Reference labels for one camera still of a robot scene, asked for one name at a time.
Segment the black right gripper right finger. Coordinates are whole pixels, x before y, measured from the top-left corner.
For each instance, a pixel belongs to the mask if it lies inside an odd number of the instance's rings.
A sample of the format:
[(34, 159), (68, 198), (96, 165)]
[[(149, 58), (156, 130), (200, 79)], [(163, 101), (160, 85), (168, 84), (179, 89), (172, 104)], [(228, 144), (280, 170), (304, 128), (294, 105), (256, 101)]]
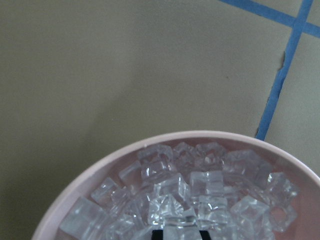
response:
[(211, 240), (211, 236), (207, 230), (200, 230), (199, 231), (202, 240)]

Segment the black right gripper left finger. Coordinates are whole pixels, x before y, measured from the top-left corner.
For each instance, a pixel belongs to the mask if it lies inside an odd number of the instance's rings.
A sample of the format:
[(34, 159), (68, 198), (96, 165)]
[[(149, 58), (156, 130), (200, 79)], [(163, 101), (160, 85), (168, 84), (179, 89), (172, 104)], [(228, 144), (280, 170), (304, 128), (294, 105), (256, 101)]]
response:
[(152, 231), (151, 240), (163, 240), (163, 230), (155, 229)]

